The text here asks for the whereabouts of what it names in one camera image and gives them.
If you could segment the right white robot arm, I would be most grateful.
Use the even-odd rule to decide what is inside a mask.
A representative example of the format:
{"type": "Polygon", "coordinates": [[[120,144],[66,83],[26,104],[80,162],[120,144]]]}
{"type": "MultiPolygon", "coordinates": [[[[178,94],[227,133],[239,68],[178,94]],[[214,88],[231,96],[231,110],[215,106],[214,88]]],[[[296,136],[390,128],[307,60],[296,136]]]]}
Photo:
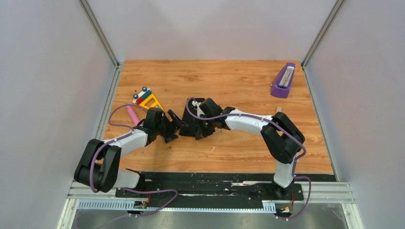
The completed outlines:
{"type": "Polygon", "coordinates": [[[256,115],[233,107],[222,109],[211,98],[197,102],[187,100],[187,112],[202,130],[240,130],[261,136],[272,157],[276,160],[273,194],[285,199],[292,192],[298,160],[306,154],[305,137],[283,112],[275,115],[256,115]]]}

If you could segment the black zip tool case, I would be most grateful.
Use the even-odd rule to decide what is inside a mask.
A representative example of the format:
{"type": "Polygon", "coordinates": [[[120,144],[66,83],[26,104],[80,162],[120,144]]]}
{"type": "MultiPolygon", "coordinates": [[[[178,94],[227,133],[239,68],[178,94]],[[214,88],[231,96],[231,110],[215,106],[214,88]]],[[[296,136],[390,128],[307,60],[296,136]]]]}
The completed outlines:
{"type": "Polygon", "coordinates": [[[181,136],[189,136],[195,137],[197,132],[197,126],[195,123],[194,118],[188,112],[189,109],[194,115],[197,115],[197,110],[194,105],[192,105],[192,101],[187,103],[187,106],[184,108],[182,121],[187,124],[187,126],[182,126],[180,128],[179,134],[181,136]]]}

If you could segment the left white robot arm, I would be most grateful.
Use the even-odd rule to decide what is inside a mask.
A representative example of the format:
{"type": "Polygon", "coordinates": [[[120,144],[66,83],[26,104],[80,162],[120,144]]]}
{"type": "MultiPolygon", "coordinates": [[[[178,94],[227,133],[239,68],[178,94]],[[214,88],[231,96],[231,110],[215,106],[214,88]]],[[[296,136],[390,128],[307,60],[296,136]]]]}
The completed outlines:
{"type": "Polygon", "coordinates": [[[113,188],[128,188],[135,197],[146,192],[141,173],[120,169],[123,156],[151,144],[157,137],[165,143],[178,138],[177,132],[187,126],[172,110],[164,112],[151,108],[137,126],[123,135],[108,140],[91,139],[82,154],[74,173],[74,181],[86,185],[93,192],[107,193],[113,188]]]}

